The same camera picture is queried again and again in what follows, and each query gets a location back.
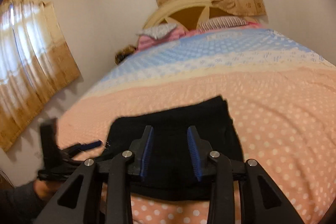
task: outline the blue bedspread section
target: blue bedspread section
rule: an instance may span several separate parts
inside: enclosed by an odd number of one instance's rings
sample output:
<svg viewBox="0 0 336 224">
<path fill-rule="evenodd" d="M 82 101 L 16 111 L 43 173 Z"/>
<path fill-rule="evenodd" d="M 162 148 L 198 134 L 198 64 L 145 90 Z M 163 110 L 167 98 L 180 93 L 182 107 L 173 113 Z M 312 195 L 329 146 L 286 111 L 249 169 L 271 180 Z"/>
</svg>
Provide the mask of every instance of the blue bedspread section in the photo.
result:
<svg viewBox="0 0 336 224">
<path fill-rule="evenodd" d="M 284 58 L 288 62 L 298 59 L 324 61 L 312 50 L 271 29 L 223 30 L 181 38 L 134 54 L 102 81 L 127 75 L 132 75 L 130 80 L 139 80 L 146 78 L 146 74 L 150 78 L 154 71 L 155 75 L 164 76 L 217 64 L 260 64 L 281 62 Z"/>
</svg>

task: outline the striped pillow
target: striped pillow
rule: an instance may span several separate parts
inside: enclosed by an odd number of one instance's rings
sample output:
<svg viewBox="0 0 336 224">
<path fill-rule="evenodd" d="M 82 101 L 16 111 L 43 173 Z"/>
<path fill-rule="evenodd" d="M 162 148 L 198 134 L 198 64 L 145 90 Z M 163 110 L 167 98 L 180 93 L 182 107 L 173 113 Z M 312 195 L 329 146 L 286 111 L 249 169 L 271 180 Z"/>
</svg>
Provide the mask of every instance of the striped pillow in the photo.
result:
<svg viewBox="0 0 336 224">
<path fill-rule="evenodd" d="M 211 30 L 226 29 L 246 25 L 249 25 L 249 23 L 240 17 L 223 16 L 223 17 L 210 18 L 207 22 L 202 23 L 199 26 L 199 29 L 201 31 L 211 31 Z"/>
</svg>

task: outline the blue rubber grip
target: blue rubber grip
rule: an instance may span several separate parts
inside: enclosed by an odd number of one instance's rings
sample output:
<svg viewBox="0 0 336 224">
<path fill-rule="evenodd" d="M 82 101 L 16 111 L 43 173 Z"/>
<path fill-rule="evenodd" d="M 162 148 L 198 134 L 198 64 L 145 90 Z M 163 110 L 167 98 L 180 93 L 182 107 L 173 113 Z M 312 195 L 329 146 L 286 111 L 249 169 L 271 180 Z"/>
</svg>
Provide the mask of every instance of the blue rubber grip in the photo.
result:
<svg viewBox="0 0 336 224">
<path fill-rule="evenodd" d="M 194 175 L 198 181 L 201 181 L 203 175 L 201 168 L 201 158 L 194 139 L 193 131 L 190 127 L 188 128 L 187 131 L 187 141 L 188 141 L 190 158 L 194 169 Z"/>
<path fill-rule="evenodd" d="M 151 158 L 152 148 L 153 148 L 153 139 L 154 139 L 154 130 L 151 128 L 149 132 L 149 136 L 147 139 L 147 143 L 145 149 L 143 151 L 142 159 L 141 159 L 141 170 L 140 170 L 140 177 L 144 179 L 147 176 L 147 170 L 149 161 Z"/>
<path fill-rule="evenodd" d="M 99 146 L 101 146 L 101 144 L 102 144 L 102 141 L 101 141 L 101 140 L 95 141 L 95 142 L 93 142 L 93 143 L 82 144 L 82 145 L 79 147 L 79 150 L 81 150 L 81 151 L 87 151 L 87 150 L 90 150 L 90 149 L 99 147 Z"/>
</svg>

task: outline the pink pillow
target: pink pillow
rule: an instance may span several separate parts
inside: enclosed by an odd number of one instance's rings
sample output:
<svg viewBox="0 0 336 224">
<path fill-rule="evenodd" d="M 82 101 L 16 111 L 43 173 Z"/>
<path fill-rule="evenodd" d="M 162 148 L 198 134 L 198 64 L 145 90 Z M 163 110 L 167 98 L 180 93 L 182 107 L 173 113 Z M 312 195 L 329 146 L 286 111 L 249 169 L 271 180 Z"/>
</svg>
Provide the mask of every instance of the pink pillow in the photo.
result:
<svg viewBox="0 0 336 224">
<path fill-rule="evenodd" d="M 138 39 L 138 49 L 137 52 L 143 51 L 155 45 L 159 45 L 164 42 L 178 40 L 179 38 L 185 36 L 185 31 L 182 26 L 177 26 L 174 30 L 170 32 L 169 35 L 162 39 L 155 40 L 146 35 L 142 35 Z"/>
</svg>

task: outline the bedspread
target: bedspread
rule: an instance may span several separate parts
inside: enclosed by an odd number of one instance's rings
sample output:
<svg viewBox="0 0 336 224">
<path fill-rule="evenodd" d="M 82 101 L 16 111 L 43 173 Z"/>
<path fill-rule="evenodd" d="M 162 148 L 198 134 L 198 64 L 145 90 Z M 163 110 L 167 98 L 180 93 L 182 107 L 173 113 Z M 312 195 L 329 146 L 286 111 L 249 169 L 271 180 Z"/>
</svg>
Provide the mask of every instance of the bedspread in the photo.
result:
<svg viewBox="0 0 336 224">
<path fill-rule="evenodd" d="M 127 58 L 63 115 L 58 143 L 106 140 L 117 117 L 216 95 L 228 101 L 245 159 L 260 162 L 306 223 L 319 221 L 336 196 L 336 69 L 274 30 L 200 34 Z M 206 224 L 208 205 L 132 196 L 139 223 Z"/>
</svg>

